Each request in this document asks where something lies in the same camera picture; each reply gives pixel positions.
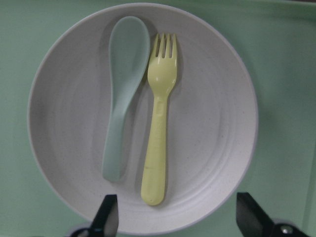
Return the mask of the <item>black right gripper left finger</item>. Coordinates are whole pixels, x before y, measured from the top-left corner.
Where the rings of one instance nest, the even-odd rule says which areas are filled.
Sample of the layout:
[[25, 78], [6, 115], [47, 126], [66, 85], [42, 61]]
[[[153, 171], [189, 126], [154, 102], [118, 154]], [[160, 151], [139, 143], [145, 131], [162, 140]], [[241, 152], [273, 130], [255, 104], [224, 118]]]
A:
[[119, 226], [117, 195], [106, 195], [88, 230], [89, 237], [115, 237]]

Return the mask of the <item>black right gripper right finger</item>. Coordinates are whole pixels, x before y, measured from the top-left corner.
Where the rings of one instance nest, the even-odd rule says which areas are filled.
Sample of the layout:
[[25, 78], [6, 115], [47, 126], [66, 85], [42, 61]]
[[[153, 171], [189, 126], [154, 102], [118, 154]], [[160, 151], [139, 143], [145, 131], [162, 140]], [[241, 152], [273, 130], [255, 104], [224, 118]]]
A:
[[244, 237], [306, 237], [292, 224], [276, 223], [249, 193], [237, 193], [237, 226]]

